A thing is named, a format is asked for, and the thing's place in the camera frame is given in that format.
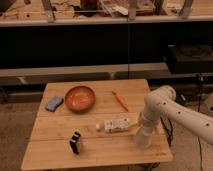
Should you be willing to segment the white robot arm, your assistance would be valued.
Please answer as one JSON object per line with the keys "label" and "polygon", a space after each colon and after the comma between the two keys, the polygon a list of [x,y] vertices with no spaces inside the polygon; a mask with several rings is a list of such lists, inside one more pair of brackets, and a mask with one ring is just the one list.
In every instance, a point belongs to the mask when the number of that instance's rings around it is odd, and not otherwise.
{"label": "white robot arm", "polygon": [[162,115],[213,145],[213,118],[183,107],[175,99],[176,91],[171,86],[161,86],[144,97],[145,106],[139,114],[139,129],[134,137],[139,147],[150,145],[152,133]]}

